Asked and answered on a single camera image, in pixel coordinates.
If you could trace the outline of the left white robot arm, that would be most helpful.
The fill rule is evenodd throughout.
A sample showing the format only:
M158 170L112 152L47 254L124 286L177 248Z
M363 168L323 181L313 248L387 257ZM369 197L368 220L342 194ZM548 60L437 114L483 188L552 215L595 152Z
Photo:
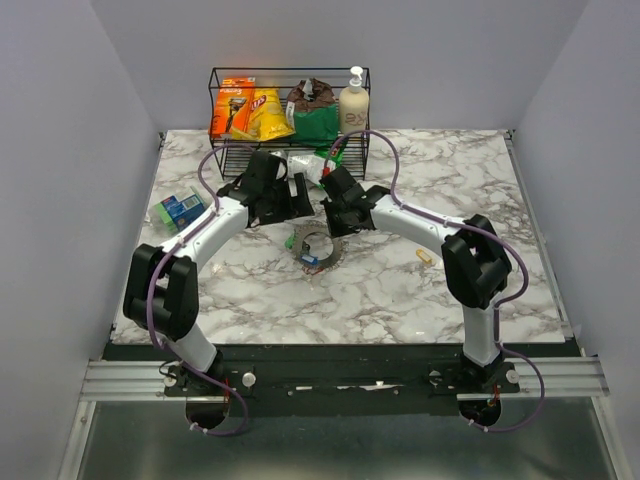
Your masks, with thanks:
M205 184L212 203L191 225L160 246L133 253L123 314L145 329L152 344L172 353L201 395L223 385L223 355L197 324L198 275L235 235L255 226L313 215L306 179L290 174L284 158L251 150L245 170L219 189Z

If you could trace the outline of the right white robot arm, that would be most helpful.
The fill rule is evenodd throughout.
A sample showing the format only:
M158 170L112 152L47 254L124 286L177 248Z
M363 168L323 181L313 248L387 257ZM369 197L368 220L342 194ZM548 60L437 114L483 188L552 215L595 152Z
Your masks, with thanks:
M462 220L421 211L385 187L364 189L344 167L326 171L320 184L327 195L322 205L333 237L379 230L440 256L448 290L462 305L461 382L474 392L493 384L504 361L497 306L512 266L491 222L482 215Z

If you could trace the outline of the yellow key tag with key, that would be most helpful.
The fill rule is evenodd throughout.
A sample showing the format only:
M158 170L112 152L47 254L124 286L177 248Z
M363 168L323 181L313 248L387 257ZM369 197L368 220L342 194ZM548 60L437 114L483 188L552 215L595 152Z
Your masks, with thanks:
M422 249L418 249L416 251L416 256L426 265L431 265L433 263L432 257Z

